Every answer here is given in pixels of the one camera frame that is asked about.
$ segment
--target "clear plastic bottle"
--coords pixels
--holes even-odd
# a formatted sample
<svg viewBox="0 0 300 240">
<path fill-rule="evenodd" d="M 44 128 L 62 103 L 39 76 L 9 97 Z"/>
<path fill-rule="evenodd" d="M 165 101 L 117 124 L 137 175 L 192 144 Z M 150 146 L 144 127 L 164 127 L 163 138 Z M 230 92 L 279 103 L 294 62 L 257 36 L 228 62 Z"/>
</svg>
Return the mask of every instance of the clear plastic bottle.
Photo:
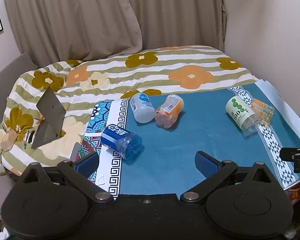
<svg viewBox="0 0 300 240">
<path fill-rule="evenodd" d="M 263 125 L 268 126 L 270 124 L 274 113 L 274 107 L 254 98 L 252 100 L 251 109 L 257 114 Z"/>
<path fill-rule="evenodd" d="M 143 149 L 139 135 L 115 124 L 110 124 L 103 130 L 101 143 L 118 152 L 127 161 L 134 160 Z"/>
<path fill-rule="evenodd" d="M 178 119 L 178 115 L 184 107 L 183 99 L 178 95 L 168 95 L 162 106 L 155 112 L 154 118 L 157 125 L 170 128 Z"/>
<path fill-rule="evenodd" d="M 154 118 L 155 109 L 149 97 L 144 93 L 136 93 L 130 99 L 134 119 L 140 123 L 150 122 Z"/>
<path fill-rule="evenodd" d="M 241 97 L 230 98 L 226 104 L 226 111 L 242 130 L 245 137 L 257 132 L 257 127 L 261 121 Z"/>
</svg>

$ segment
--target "floral duvet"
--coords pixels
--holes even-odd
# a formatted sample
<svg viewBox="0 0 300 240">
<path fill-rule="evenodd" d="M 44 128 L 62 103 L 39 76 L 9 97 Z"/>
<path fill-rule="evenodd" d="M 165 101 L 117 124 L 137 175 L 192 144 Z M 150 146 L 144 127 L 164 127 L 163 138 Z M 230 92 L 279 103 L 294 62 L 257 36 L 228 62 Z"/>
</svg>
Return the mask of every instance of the floral duvet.
<svg viewBox="0 0 300 240">
<path fill-rule="evenodd" d="M 31 162 L 45 167 L 69 159 L 99 101 L 129 98 L 138 92 L 151 96 L 217 90 L 256 80 L 239 62 L 208 46 L 144 50 L 89 62 L 67 60 L 29 71 L 20 76 L 7 98 L 0 142 L 8 127 L 18 137 L 9 151 L 0 147 L 0 176 L 7 170 L 20 175 Z M 31 149 L 43 119 L 36 103 L 49 86 L 66 110 L 62 137 Z"/>
</svg>

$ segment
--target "curtain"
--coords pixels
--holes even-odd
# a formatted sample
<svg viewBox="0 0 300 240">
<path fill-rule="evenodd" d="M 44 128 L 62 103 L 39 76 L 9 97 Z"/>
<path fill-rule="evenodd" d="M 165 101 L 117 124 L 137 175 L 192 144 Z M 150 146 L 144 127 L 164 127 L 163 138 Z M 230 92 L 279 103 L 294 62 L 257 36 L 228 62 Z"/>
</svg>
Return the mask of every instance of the curtain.
<svg viewBox="0 0 300 240">
<path fill-rule="evenodd" d="M 139 22 L 143 49 L 207 45 L 223 51 L 222 0 L 129 2 Z"/>
<path fill-rule="evenodd" d="M 5 0 L 21 53 L 44 67 L 137 53 L 141 31 L 128 0 Z"/>
</svg>

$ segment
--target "teal cloth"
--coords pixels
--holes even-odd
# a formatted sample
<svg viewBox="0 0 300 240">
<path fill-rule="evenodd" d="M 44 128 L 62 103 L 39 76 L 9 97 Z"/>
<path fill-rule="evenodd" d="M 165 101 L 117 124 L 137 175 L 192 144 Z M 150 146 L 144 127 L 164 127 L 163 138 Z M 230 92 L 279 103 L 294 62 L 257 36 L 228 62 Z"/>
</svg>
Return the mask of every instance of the teal cloth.
<svg viewBox="0 0 300 240">
<path fill-rule="evenodd" d="M 255 84 L 243 88 L 273 106 Z M 278 177 L 260 136 L 256 133 L 244 138 L 226 113 L 226 103 L 234 95 L 227 89 L 179 94 L 184 100 L 184 110 L 170 129 L 159 128 L 155 120 L 146 124 L 136 122 L 129 107 L 126 129 L 141 136 L 144 150 L 132 164 L 122 162 L 120 194 L 176 193 L 179 197 L 205 179 L 194 164 L 197 151 L 219 161 L 232 160 L 239 166 L 261 161 Z M 153 96 L 150 100 L 156 109 L 166 97 Z M 300 139 L 278 111 L 271 125 L 283 147 L 300 147 Z"/>
</svg>

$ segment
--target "screw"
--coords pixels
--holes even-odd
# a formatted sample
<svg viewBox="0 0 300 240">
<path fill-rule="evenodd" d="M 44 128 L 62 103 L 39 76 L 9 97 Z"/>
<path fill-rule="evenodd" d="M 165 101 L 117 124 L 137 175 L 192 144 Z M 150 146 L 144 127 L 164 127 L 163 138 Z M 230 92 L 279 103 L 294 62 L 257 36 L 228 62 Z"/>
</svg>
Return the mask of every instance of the screw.
<svg viewBox="0 0 300 240">
<path fill-rule="evenodd" d="M 183 197 L 186 200 L 195 200 L 195 199 L 199 198 L 199 194 L 196 192 L 193 192 L 193 191 L 189 191 L 189 192 L 184 193 Z"/>
<path fill-rule="evenodd" d="M 102 191 L 102 192 L 98 192 L 95 197 L 97 200 L 107 200 L 111 197 L 111 194 L 108 192 Z"/>
</svg>

